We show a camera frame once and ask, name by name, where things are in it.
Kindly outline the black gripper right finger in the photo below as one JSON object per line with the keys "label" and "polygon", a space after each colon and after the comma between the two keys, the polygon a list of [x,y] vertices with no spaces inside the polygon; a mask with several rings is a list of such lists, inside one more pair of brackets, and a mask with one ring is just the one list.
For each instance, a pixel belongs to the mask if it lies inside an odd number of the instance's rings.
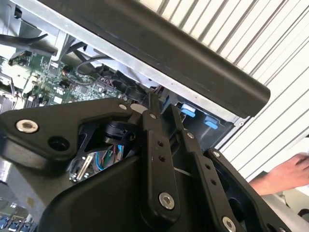
{"label": "black gripper right finger", "polygon": [[173,165],[190,174],[185,202],[198,219],[198,232],[286,232],[287,225],[249,186],[218,150],[203,152],[183,127],[179,110],[169,105],[162,114],[172,143]]}

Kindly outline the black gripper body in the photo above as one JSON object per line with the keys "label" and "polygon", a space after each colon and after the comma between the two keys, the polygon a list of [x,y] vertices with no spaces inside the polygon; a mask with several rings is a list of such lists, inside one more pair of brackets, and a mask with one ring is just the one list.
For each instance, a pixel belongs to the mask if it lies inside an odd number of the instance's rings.
{"label": "black gripper body", "polygon": [[215,232],[208,209],[186,190],[170,158],[130,157],[59,195],[40,232]]}

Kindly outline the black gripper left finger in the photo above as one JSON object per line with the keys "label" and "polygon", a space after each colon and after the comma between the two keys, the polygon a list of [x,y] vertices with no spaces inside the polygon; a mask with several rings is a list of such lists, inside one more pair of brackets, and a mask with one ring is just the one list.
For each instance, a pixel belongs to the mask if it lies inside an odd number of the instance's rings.
{"label": "black gripper left finger", "polygon": [[82,155],[123,145],[122,160],[110,167],[130,157],[172,160],[163,122],[156,94],[148,95],[142,113],[117,98],[3,113],[0,155],[12,164],[8,186],[35,218],[42,218],[57,195],[77,185],[70,182],[69,170]]}

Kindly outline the person's bare hand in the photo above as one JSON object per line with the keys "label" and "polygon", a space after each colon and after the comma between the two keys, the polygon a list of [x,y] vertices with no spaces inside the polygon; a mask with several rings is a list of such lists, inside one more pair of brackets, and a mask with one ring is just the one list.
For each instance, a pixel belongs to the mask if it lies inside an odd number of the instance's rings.
{"label": "person's bare hand", "polygon": [[297,153],[249,184],[261,196],[306,186],[309,184],[309,154]]}

